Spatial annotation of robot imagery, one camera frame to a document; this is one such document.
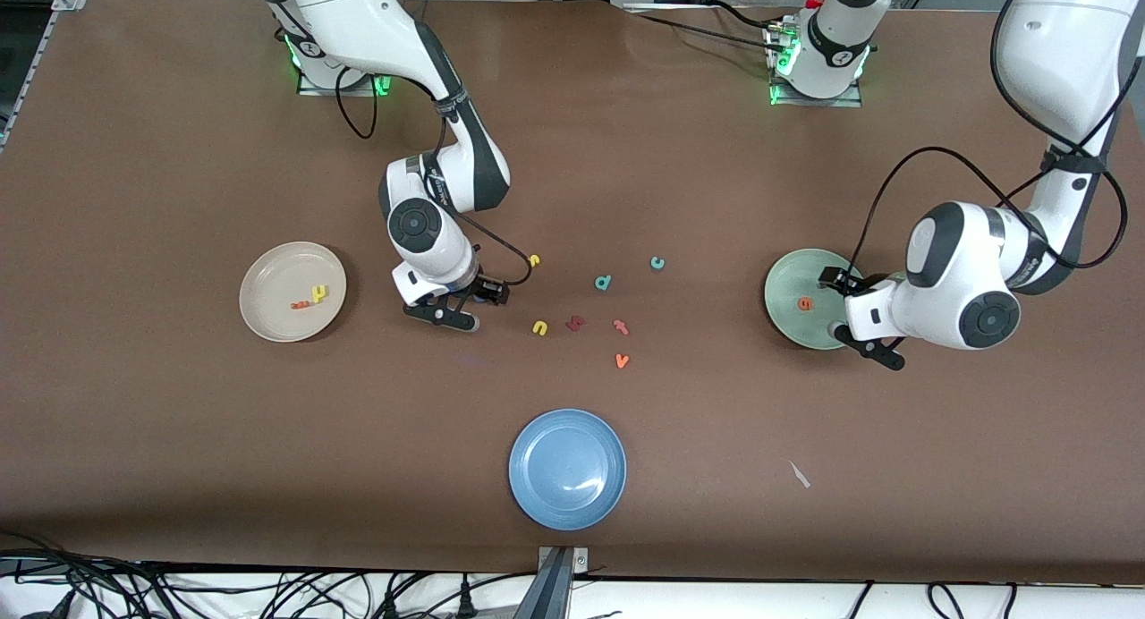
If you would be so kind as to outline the blue plate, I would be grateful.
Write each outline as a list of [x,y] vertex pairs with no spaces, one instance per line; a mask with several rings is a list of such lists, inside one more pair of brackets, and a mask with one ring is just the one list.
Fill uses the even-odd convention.
[[519,508],[537,524],[578,532],[602,522],[627,481],[619,436],[593,412],[543,412],[519,432],[507,475]]

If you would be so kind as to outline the beige brown plate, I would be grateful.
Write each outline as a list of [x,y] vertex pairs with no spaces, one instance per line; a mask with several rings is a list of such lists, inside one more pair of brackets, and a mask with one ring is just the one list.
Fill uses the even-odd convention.
[[[327,297],[311,308],[291,309],[310,301],[311,285],[327,285]],[[318,336],[339,316],[348,293],[348,277],[335,253],[317,243],[286,243],[258,257],[242,278],[240,314],[258,338],[295,343]]]

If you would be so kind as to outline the mint green plate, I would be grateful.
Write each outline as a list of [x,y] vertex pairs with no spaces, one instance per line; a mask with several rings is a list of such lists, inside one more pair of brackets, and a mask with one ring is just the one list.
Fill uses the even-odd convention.
[[[834,339],[834,322],[846,322],[845,301],[834,289],[818,286],[826,265],[847,268],[847,260],[829,249],[793,249],[769,268],[763,285],[763,301],[769,322],[789,341],[818,351],[834,351],[844,346]],[[814,310],[800,310],[798,297],[813,297]]]

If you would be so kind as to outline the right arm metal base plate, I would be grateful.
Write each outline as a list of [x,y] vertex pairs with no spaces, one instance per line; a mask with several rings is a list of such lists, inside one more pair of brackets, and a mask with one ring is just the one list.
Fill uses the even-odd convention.
[[[342,66],[326,68],[318,72],[318,79],[311,80],[302,69],[292,65],[297,77],[298,96],[311,97],[334,97],[335,82],[341,73]],[[368,76],[356,70],[347,72],[338,84],[341,96],[352,98],[368,98],[376,96],[382,98],[388,96],[392,85],[390,76]]]

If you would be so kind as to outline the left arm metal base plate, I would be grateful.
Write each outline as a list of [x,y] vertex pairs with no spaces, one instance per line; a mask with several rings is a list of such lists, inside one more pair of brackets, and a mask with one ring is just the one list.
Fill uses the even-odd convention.
[[859,51],[829,48],[826,54],[810,41],[796,14],[772,21],[763,29],[768,53],[769,102],[773,105],[861,106],[859,78],[870,46]]

